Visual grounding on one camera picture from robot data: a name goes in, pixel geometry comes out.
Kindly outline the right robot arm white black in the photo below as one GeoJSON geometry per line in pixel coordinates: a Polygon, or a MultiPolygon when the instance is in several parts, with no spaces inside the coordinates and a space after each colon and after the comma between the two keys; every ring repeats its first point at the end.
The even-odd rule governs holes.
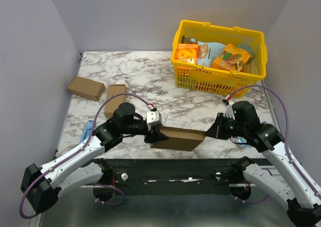
{"type": "Polygon", "coordinates": [[[295,226],[320,223],[320,186],[286,148],[282,134],[273,125],[260,122],[251,103],[230,104],[227,100],[223,103],[225,112],[218,113],[205,136],[221,140],[243,137],[247,145],[254,147],[274,166],[283,181],[271,176],[248,157],[240,158],[226,174],[216,174],[216,177],[255,184],[286,209],[295,226]]]}

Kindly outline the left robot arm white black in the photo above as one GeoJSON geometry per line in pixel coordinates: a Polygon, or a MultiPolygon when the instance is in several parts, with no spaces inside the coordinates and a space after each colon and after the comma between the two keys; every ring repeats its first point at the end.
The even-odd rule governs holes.
{"type": "Polygon", "coordinates": [[[131,103],[120,104],[111,118],[92,129],[76,147],[40,167],[31,164],[25,169],[20,216],[31,218],[23,213],[26,200],[35,214],[41,214],[50,209],[64,191],[97,182],[107,184],[111,180],[111,172],[99,166],[95,157],[116,147],[127,136],[142,135],[145,143],[160,141],[164,139],[158,133],[161,124],[162,115],[153,104],[147,105],[145,117],[137,114],[131,103]]]}

